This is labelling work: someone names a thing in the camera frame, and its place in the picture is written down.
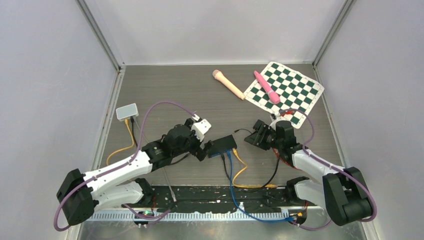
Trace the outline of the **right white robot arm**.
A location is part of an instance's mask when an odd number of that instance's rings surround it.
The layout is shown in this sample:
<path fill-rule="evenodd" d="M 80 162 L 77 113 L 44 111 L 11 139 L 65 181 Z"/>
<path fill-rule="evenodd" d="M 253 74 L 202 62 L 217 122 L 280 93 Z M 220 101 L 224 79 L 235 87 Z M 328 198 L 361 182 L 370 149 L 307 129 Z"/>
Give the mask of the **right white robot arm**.
<path fill-rule="evenodd" d="M 316 156 L 297 141 L 289 121 L 275 120 L 268 125 L 258 120 L 253 133 L 244 141 L 262 150 L 276 150 L 291 167 L 309 174 L 286 182 L 283 195 L 291 205 L 302 201 L 313 203 L 324 209 L 338 226 L 376 215 L 375 203 L 361 171 L 355 167 L 342 168 Z"/>

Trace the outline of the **aluminium front rail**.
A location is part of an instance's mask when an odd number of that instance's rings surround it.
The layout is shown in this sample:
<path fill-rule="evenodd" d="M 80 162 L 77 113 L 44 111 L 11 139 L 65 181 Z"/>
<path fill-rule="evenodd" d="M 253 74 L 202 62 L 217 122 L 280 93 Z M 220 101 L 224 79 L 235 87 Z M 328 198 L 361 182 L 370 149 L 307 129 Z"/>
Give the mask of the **aluminium front rail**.
<path fill-rule="evenodd" d="M 319 207 L 314 205 L 311 202 L 306 202 L 303 209 L 300 207 L 286 207 L 280 208 L 279 212 L 276 213 L 253 213 L 250 214 L 241 207 L 235 199 L 233 190 L 230 190 L 230 194 L 232 197 L 232 201 L 237 208 L 235 212 L 228 213 L 177 213 L 172 212 L 172 209 L 169 208 L 167 210 L 171 210 L 162 220 L 163 221 L 248 221 L 253 218 L 258 218 L 266 221 L 275 221 L 281 220 L 289 217 L 290 215 L 294 215 L 296 213 L 301 212 L 305 215 L 305 209 L 308 210 L 308 213 L 311 214 L 312 211 L 317 210 L 319 213 L 324 213 L 324 211 Z M 95 211 L 90 217 L 88 217 L 88 221 L 134 221 L 134 222 L 142 222 L 143 219 L 134 215 L 134 212 L 138 214 L 144 214 L 148 216 L 158 217 L 164 212 L 160 212 L 156 208 L 132 208 L 129 210 L 124 205 L 114 204 L 112 206 L 107 206 L 101 210 Z"/>

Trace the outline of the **green white checkerboard mat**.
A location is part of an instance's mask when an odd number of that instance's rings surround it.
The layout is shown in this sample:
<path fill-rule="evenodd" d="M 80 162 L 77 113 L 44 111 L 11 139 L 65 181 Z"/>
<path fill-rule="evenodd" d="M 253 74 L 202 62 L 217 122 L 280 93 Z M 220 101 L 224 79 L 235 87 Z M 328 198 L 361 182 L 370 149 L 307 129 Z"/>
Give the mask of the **green white checkerboard mat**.
<path fill-rule="evenodd" d="M 300 129 L 325 88 L 316 80 L 281 63 L 271 61 L 260 72 L 279 95 L 280 103 L 273 104 L 255 79 L 244 91 L 245 99 L 269 114 L 280 116 Z"/>

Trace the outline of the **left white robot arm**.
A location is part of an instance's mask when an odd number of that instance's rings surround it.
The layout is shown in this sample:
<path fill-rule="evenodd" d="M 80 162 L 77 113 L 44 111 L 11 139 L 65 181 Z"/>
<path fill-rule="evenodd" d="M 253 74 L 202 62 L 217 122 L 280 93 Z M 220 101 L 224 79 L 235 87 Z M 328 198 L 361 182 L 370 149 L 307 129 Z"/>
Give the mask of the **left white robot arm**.
<path fill-rule="evenodd" d="M 154 192 L 141 176 L 171 165 L 180 155 L 190 154 L 203 161 L 213 146 L 212 141 L 201 146 L 211 127 L 206 119 L 188 118 L 123 160 L 85 173 L 78 168 L 68 172 L 56 194 L 68 225 L 81 224 L 95 212 L 114 206 L 148 207 Z"/>

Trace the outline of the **black power adapter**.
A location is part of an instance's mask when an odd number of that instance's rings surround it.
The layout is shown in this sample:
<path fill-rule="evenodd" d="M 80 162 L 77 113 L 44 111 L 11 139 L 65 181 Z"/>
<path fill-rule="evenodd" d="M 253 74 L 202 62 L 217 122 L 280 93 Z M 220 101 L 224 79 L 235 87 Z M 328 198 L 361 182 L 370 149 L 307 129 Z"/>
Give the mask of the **black power adapter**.
<path fill-rule="evenodd" d="M 245 129 L 245 128 L 240 128 L 240 129 L 236 129 L 236 130 L 234 130 L 232 133 L 233 134 L 235 134 L 235 133 L 237 133 L 237 132 L 239 132 L 239 131 L 247 131 L 249 134 L 253 134 L 253 132 L 251 131 L 251 130 L 249 130 L 249 129 Z"/>

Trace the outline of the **pink toy microphone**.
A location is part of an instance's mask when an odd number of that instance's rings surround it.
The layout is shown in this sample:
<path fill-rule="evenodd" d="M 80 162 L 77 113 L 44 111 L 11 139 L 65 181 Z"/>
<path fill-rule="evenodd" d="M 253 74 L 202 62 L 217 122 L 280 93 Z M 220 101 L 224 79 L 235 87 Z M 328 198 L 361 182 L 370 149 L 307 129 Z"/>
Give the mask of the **pink toy microphone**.
<path fill-rule="evenodd" d="M 273 103 L 274 105 L 281 102 L 280 96 L 271 88 L 271 86 L 268 84 L 268 82 L 263 78 L 263 76 L 258 72 L 253 72 L 257 82 L 260 84 L 260 86 L 264 89 L 265 93 L 267 94 L 269 101 Z"/>

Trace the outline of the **white small router box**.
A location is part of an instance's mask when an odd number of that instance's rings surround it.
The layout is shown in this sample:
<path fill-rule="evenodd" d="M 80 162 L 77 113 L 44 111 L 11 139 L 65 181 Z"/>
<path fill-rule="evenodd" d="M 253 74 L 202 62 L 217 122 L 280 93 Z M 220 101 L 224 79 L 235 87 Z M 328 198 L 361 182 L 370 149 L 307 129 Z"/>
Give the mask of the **white small router box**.
<path fill-rule="evenodd" d="M 136 103 L 131 103 L 118 107 L 116 108 L 115 113 L 117 120 L 120 122 L 124 121 L 125 119 L 130 119 L 131 117 L 137 117 L 139 115 Z"/>

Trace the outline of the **beige toy microphone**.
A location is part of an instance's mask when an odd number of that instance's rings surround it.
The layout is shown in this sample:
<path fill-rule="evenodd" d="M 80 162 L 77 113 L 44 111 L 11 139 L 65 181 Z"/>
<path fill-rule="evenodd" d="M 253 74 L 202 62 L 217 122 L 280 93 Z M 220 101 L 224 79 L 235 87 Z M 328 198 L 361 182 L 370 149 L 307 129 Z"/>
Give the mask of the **beige toy microphone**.
<path fill-rule="evenodd" d="M 228 80 L 220 70 L 214 70 L 212 72 L 212 76 L 219 82 L 221 82 L 224 86 L 226 86 L 233 94 L 235 94 L 241 100 L 245 100 L 246 96 L 241 90 L 235 86 L 230 80 Z"/>

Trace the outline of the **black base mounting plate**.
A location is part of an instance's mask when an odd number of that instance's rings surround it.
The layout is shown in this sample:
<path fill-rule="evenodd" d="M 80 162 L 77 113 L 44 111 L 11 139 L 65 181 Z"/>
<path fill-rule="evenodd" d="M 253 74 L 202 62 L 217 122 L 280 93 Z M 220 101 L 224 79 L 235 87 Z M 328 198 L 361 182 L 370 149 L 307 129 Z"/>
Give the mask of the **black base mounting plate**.
<path fill-rule="evenodd" d="M 153 195 L 146 202 L 130 203 L 136 208 L 155 208 L 160 212 L 171 209 L 173 213 L 225 214 L 234 213 L 237 208 L 233 202 L 228 186 L 221 185 L 180 185 L 173 186 L 176 202 L 173 201 L 169 188 L 165 185 L 154 185 Z M 277 213 L 281 208 L 299 207 L 303 209 L 304 200 L 288 200 L 284 197 L 284 188 L 264 188 L 255 192 L 233 189 L 238 205 L 249 214 Z"/>

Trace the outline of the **black network switch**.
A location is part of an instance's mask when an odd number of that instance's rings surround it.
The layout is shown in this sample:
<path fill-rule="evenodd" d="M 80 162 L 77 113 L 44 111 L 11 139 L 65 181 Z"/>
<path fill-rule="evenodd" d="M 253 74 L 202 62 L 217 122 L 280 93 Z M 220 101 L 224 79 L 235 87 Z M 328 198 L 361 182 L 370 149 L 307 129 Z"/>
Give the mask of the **black network switch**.
<path fill-rule="evenodd" d="M 218 155 L 221 155 L 225 152 L 232 151 L 236 149 L 237 143 L 232 134 L 221 137 L 219 139 L 212 141 L 212 146 L 208 151 L 208 158 L 212 158 Z"/>

